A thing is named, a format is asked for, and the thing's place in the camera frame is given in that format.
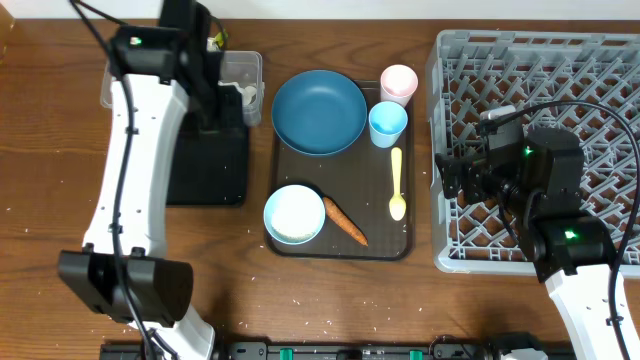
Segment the orange carrot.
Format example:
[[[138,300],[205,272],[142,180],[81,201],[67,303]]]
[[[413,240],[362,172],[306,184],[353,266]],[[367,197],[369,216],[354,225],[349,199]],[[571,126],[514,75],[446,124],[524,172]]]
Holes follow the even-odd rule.
[[[329,197],[323,197],[326,215],[346,234],[362,246],[368,245],[364,233],[349,219],[349,217]]]

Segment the white tissue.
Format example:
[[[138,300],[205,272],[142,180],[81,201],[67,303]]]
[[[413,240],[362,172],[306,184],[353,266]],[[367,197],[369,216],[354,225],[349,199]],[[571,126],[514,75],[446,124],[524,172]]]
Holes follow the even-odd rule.
[[[219,81],[220,86],[233,86],[242,96],[242,105],[249,106],[257,96],[257,88],[253,85],[241,86],[238,82]]]

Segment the green snack wrapper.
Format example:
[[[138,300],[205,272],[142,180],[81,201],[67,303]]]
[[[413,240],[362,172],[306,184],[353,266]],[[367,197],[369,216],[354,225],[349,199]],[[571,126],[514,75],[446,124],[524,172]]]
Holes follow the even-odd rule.
[[[228,33],[226,30],[218,32],[215,36],[207,38],[206,50],[208,52],[225,51],[228,45]]]

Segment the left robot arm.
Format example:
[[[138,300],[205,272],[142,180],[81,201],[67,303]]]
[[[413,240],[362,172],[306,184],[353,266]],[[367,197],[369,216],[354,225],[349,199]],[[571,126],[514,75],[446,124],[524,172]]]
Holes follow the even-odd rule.
[[[221,52],[209,52],[211,14],[167,1],[158,23],[120,22],[101,39],[111,75],[112,125],[96,210],[80,251],[64,251],[60,279],[93,312],[136,328],[145,359],[209,359],[215,332],[192,305],[194,275],[167,258],[165,207],[175,145],[197,104],[218,114]]]

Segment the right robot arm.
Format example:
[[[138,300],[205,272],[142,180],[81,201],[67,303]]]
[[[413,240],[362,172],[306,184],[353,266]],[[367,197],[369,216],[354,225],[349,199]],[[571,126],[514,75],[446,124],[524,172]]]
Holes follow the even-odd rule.
[[[579,359],[636,359],[618,252],[605,223],[581,207],[584,153],[557,128],[526,131],[515,122],[490,132],[482,154],[434,157],[445,198],[496,200],[515,220],[518,246],[534,265]]]

